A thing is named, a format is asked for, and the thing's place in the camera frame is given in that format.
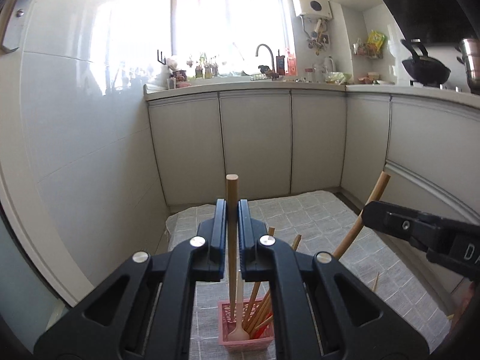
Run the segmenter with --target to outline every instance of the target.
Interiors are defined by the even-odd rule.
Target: faucet
[[[276,80],[279,77],[279,75],[277,73],[275,73],[275,59],[273,58],[272,49],[270,47],[268,47],[265,43],[260,43],[257,46],[257,51],[255,52],[255,56],[258,56],[258,49],[260,48],[260,46],[265,46],[268,49],[268,51],[270,52],[270,57],[272,57],[272,71],[273,71],[272,80]]]

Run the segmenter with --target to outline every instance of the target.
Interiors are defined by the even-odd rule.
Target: white spoon
[[[244,341],[250,339],[250,335],[242,328],[243,317],[243,280],[240,271],[237,273],[237,303],[235,304],[235,314],[237,318],[237,326],[234,331],[229,334],[229,341]]]

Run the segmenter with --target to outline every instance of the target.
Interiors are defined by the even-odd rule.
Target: wall hook
[[[166,65],[167,59],[163,56],[163,52],[160,51],[160,55],[158,53],[159,50],[157,50],[157,61],[160,62],[162,65]]]

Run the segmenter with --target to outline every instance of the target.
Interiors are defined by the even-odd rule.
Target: pink basket
[[[251,308],[250,315],[253,315],[257,307],[260,305],[262,298],[256,299]],[[248,307],[248,300],[243,300],[243,320],[245,320],[245,312]],[[236,320],[232,320],[229,302],[218,302],[218,343],[223,345],[229,352],[240,350],[263,350],[274,340],[273,323],[269,323],[260,338],[245,341],[229,341],[228,335],[233,332],[236,326]]]

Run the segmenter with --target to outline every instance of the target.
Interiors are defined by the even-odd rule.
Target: gray checkered tablecloth
[[[291,243],[302,235],[298,251],[313,255],[333,252],[350,230],[357,216],[330,192],[316,191],[298,196],[249,202],[251,216],[275,227],[275,237]],[[213,205],[181,211],[168,218],[169,250],[196,234],[200,222],[214,214]],[[443,340],[450,322],[402,261],[369,228],[360,235],[340,259],[354,275],[371,287],[377,272],[377,295],[403,316],[428,341],[433,350]],[[190,359],[270,360],[275,358],[275,343],[268,350],[228,353],[218,344],[218,301],[229,298],[228,277],[219,283],[198,283],[191,327]],[[249,298],[252,283],[245,283],[244,298]],[[268,290],[262,283],[259,295]]]

